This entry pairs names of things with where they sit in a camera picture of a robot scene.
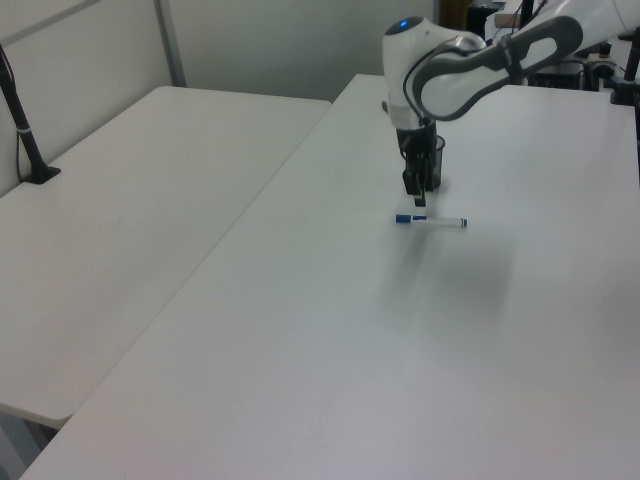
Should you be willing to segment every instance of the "marker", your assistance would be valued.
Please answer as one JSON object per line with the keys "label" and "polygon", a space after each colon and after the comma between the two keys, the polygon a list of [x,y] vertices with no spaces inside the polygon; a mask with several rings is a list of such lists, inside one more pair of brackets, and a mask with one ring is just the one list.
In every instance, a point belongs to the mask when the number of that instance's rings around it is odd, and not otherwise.
{"label": "marker", "polygon": [[424,215],[396,215],[396,223],[422,223],[434,227],[467,228],[466,218],[427,217]]}

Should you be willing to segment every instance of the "cable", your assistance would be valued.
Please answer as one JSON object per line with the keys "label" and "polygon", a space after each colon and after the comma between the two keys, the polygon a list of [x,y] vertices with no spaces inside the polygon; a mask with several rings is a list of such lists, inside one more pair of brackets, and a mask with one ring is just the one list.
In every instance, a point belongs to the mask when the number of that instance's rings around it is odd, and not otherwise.
{"label": "cable", "polygon": [[549,3],[549,0],[542,0],[542,2],[540,2],[540,5],[538,5],[538,8],[536,9],[535,12],[533,12],[533,14],[531,15],[531,18],[529,20],[527,20],[527,23],[525,23],[523,25],[523,27],[526,27],[527,25],[529,25],[531,23],[531,21],[536,18],[538,16],[538,14],[540,13],[540,10],[542,10],[542,8]]}
{"label": "cable", "polygon": [[518,16],[518,12],[522,10],[523,5],[524,5],[524,0],[520,3],[518,10],[516,10],[516,13],[513,14],[513,17],[511,19],[511,35],[513,35],[513,32],[516,31],[516,17]]}
{"label": "cable", "polygon": [[7,70],[9,70],[9,75],[11,76],[11,83],[13,83],[13,86],[15,87],[16,86],[16,77],[13,74],[13,69],[11,68],[11,63],[9,62],[9,59],[7,58],[7,54],[4,52],[4,49],[2,48],[2,44],[0,44],[0,57],[2,57],[2,62],[7,67]]}
{"label": "cable", "polygon": [[[11,77],[11,83],[13,84],[13,87],[15,88],[15,86],[16,86],[16,77],[13,74],[13,69],[11,68],[11,62],[9,62],[9,59],[7,58],[7,54],[5,53],[5,51],[2,48],[1,44],[0,44],[0,58],[2,59],[2,63],[4,63],[4,65],[7,67],[7,70],[9,70],[9,76]],[[16,131],[16,174],[18,175],[18,181],[20,183],[22,183],[23,182],[22,174],[20,173],[20,133],[18,131]]]}
{"label": "cable", "polygon": [[22,174],[20,173],[20,134],[16,132],[16,173],[18,174],[18,182],[22,183]]}
{"label": "cable", "polygon": [[[520,2],[520,6],[518,7],[518,9],[515,11],[515,13],[511,16],[511,18],[509,19],[509,21],[507,22],[507,27],[509,25],[512,26],[512,31],[511,33],[513,34],[513,29],[515,28],[516,25],[516,16],[518,15],[518,13],[520,12],[520,10],[522,10],[522,5],[524,4],[524,0],[522,2]],[[493,41],[496,39],[496,37],[498,36],[498,34],[504,30],[506,27],[500,27],[496,33],[493,35],[493,38],[491,39],[491,42],[493,43]]]}

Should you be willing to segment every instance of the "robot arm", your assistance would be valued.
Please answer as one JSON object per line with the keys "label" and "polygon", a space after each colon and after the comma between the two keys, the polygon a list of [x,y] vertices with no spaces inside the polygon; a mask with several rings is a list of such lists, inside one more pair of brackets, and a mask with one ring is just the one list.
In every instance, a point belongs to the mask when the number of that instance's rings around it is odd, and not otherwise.
{"label": "robot arm", "polygon": [[416,206],[440,185],[436,120],[455,120],[504,85],[638,25],[640,0],[551,0],[525,28],[488,48],[477,35],[423,18],[394,24],[382,45],[388,110]]}

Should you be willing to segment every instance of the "white table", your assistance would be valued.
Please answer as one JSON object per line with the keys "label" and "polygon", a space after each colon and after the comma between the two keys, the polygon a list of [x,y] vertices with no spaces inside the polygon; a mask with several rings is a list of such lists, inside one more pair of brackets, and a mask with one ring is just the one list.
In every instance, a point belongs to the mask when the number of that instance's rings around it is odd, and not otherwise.
{"label": "white table", "polygon": [[160,88],[0,199],[0,411],[60,427],[328,107]]}
{"label": "white table", "polygon": [[384,96],[356,77],[24,480],[640,476],[632,110],[507,87],[440,124],[431,210],[470,223],[429,230]]}

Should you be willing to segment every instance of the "blue marker cap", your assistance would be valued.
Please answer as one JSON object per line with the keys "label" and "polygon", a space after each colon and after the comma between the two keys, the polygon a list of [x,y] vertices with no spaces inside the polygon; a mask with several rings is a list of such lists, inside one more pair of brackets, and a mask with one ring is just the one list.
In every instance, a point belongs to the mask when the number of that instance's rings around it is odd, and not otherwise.
{"label": "blue marker cap", "polygon": [[396,215],[396,223],[411,223],[411,215]]}

